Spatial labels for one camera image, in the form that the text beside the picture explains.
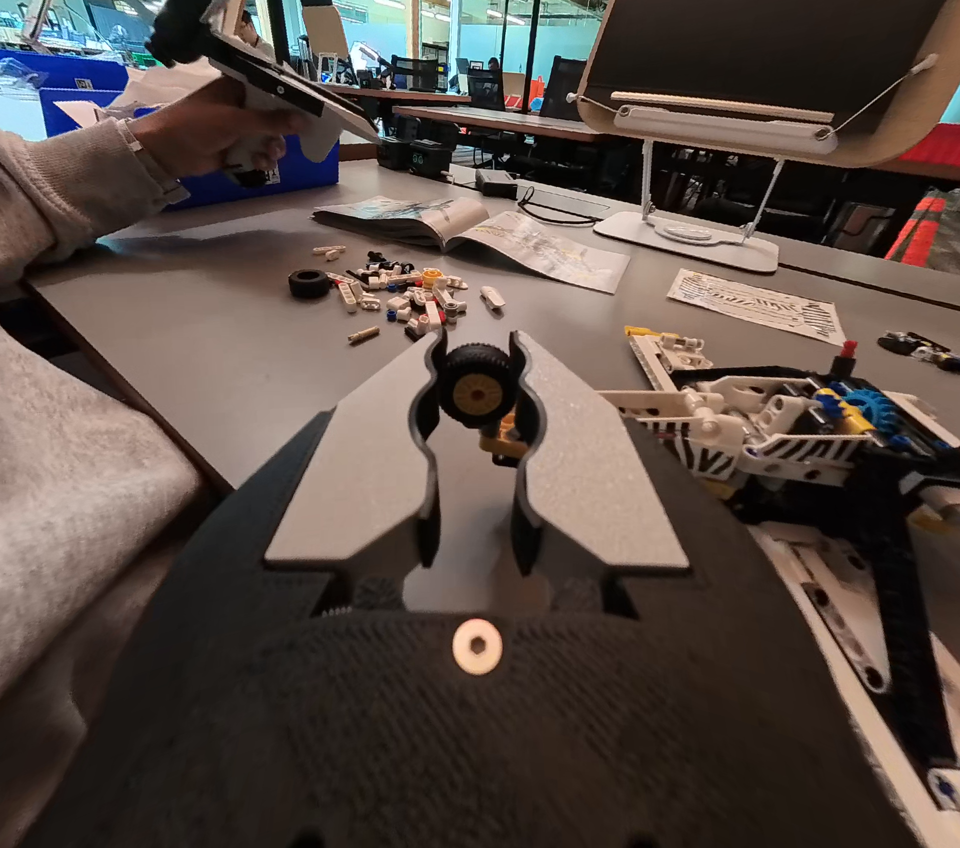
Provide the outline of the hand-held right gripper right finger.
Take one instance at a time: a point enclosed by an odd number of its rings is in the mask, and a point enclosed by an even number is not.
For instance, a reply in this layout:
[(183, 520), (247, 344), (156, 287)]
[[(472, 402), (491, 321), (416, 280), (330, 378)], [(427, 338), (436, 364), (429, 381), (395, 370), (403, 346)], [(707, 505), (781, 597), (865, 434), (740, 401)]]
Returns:
[(526, 446), (510, 546), (522, 576), (680, 576), (690, 560), (618, 409), (522, 330), (510, 334)]

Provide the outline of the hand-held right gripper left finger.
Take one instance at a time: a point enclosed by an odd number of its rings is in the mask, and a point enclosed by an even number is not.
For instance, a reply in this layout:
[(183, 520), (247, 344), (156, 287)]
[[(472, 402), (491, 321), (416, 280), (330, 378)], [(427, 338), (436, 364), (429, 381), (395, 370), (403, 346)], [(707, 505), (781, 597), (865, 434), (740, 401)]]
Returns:
[(429, 333), (333, 410), (265, 552), (271, 567), (429, 568), (441, 538), (437, 459), (445, 330)]

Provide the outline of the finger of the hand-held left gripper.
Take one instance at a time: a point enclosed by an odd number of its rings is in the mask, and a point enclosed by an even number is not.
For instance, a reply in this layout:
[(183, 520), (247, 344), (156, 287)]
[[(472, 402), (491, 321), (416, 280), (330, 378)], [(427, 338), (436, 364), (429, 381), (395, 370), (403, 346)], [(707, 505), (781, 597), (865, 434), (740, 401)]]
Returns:
[(335, 113), (303, 116), (298, 142), (304, 158), (313, 163), (323, 162), (339, 142), (342, 130), (343, 123)]
[(379, 132), (365, 110), (348, 98), (319, 85), (299, 89), (299, 108), (307, 113), (307, 127), (299, 133), (303, 146), (333, 146), (343, 132), (375, 144)]

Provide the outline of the lego instruction booklet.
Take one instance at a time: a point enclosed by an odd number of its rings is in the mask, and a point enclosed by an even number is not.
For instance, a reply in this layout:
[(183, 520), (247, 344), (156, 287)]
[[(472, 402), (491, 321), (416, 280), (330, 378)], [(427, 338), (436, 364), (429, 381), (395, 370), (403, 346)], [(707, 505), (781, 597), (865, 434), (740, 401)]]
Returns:
[(318, 206), (311, 218), (375, 238), (431, 246), (442, 254), (475, 244), (530, 273), (606, 294), (617, 292), (630, 265), (626, 254), (551, 233), (518, 211), (491, 214), (479, 200), (465, 196), (410, 200), (376, 195)]

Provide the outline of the black lego wheel yellow hub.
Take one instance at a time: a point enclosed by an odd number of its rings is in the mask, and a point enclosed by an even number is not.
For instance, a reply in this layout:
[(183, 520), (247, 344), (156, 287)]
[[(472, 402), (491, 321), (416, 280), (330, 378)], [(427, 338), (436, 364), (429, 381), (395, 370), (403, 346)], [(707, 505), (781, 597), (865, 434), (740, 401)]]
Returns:
[(518, 382), (511, 357), (487, 342), (467, 342), (445, 355), (438, 375), (438, 405), (465, 428), (499, 422), (513, 408)]

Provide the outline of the zebra striped lego model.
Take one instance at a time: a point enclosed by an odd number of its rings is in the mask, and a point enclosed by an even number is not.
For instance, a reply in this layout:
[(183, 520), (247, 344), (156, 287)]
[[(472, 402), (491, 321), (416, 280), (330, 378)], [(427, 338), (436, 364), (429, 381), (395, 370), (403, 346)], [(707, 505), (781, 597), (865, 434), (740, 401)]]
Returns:
[(650, 385), (602, 395), (754, 533), (834, 645), (958, 843), (958, 656), (936, 632), (921, 531), (958, 533), (958, 437), (916, 395), (824, 372), (718, 367), (704, 342), (624, 329)]

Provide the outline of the pile of small lego pieces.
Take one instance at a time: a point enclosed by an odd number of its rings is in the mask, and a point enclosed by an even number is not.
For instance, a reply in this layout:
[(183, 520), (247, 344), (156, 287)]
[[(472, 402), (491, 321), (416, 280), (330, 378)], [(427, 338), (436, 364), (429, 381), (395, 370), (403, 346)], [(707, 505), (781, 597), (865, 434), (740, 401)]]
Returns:
[(348, 317), (380, 318), (402, 327), (408, 338), (457, 325), (472, 308), (473, 291), (480, 307), (502, 314), (502, 295), (492, 287), (468, 281), (462, 272), (443, 270), (407, 254), (369, 250), (350, 253), (344, 244), (317, 246), (316, 268), (331, 280), (327, 298), (338, 300)]

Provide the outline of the small black lego assembly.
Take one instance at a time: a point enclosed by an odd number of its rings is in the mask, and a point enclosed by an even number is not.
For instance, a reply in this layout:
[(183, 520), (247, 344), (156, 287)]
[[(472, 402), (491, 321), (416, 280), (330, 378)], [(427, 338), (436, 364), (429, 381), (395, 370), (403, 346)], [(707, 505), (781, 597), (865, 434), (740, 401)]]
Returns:
[(933, 364), (942, 371), (959, 373), (958, 352), (913, 332), (887, 332), (876, 340), (885, 351)]

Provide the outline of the white crumpled paper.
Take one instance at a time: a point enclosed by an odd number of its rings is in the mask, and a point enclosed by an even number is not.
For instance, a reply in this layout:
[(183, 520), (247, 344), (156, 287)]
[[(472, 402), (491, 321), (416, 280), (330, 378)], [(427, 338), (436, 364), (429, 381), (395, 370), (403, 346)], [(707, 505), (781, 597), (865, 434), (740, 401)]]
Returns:
[(132, 119), (197, 91), (220, 75), (206, 59), (173, 68), (128, 69), (123, 90), (43, 89), (41, 108), (49, 136), (89, 127), (107, 118)]

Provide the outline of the blue storage bin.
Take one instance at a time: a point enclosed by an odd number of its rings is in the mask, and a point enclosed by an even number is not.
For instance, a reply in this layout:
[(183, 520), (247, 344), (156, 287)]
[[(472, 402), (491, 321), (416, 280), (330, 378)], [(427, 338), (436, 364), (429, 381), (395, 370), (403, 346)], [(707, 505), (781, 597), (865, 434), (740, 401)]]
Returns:
[[(68, 88), (40, 88), (39, 102), (48, 137), (62, 135), (102, 121), (112, 111), (110, 103), (119, 97), (112, 90), (85, 90)], [(219, 203), (244, 201), (262, 196), (295, 193), (323, 188), (339, 181), (340, 143), (331, 147), (322, 162), (306, 157), (304, 140), (294, 138), (287, 144), (286, 154), (278, 166), (268, 175), (262, 186), (243, 187), (222, 171), (203, 177), (187, 177), (182, 184), (189, 196), (175, 203), (170, 209), (180, 210)]]
[(2, 88), (2, 122), (40, 119), (50, 135), (56, 125), (62, 131), (78, 128), (61, 102), (109, 104), (107, 96), (117, 98), (129, 82), (128, 69), (112, 60), (9, 49), (1, 50), (1, 58), (2, 77), (12, 78)]

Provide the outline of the long wooden desk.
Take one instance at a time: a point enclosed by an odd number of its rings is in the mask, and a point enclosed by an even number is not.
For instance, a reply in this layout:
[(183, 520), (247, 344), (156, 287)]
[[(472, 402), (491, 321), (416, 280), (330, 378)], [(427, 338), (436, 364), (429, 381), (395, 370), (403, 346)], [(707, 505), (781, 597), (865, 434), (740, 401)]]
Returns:
[[(491, 131), (506, 131), (521, 135), (544, 136), (567, 139), (581, 144), (609, 142), (616, 136), (609, 132), (598, 132), (582, 122), (572, 122), (552, 118), (542, 118), (535, 114), (519, 112), (497, 112), (473, 109), (466, 106), (427, 106), (398, 105), (392, 107), (393, 113), (400, 117), (421, 118), (436, 122), (447, 122), (461, 127), (481, 127)], [(906, 159), (903, 156), (870, 166), (872, 170), (881, 170), (917, 177), (959, 180), (958, 164), (953, 162), (922, 162)]]

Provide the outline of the zebra sticker sheet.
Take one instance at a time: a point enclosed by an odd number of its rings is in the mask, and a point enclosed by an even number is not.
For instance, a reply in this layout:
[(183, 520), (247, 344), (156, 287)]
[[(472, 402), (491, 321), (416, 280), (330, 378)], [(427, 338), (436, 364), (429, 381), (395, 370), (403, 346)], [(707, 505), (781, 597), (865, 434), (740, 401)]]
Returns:
[(686, 268), (677, 272), (666, 298), (837, 347), (847, 341), (831, 302), (755, 287)]

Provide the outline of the white book stand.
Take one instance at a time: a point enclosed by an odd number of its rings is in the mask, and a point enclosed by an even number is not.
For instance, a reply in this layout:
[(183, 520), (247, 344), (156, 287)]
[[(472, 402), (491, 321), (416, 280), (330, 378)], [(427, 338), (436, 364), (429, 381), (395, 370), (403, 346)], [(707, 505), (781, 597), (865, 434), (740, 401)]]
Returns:
[[(778, 250), (754, 233), (785, 163), (861, 169), (895, 159), (930, 133), (958, 87), (958, 0), (945, 0), (921, 45), (923, 59), (843, 122), (830, 112), (724, 99), (615, 92), (603, 102), (587, 94), (587, 79), (606, 13), (577, 94), (568, 99), (589, 127), (641, 141), (641, 207), (599, 222), (596, 233), (743, 271), (777, 270)], [(744, 228), (728, 233), (663, 217), (652, 198), (655, 143), (771, 159), (759, 207)]]

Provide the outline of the orange traffic cone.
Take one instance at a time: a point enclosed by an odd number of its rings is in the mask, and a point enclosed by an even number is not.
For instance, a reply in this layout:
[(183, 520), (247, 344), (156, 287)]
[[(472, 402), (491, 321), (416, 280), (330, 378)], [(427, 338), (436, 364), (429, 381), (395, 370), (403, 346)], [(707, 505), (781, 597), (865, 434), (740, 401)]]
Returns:
[(885, 260), (959, 273), (959, 189), (931, 190), (897, 234)]

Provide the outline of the red storage bin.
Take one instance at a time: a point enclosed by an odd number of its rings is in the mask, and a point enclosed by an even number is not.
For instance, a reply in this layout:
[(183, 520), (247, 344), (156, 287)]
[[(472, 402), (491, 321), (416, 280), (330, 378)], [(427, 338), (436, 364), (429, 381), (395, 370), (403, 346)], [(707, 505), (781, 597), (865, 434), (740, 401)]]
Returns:
[(898, 160), (928, 167), (959, 168), (959, 123), (939, 122)]

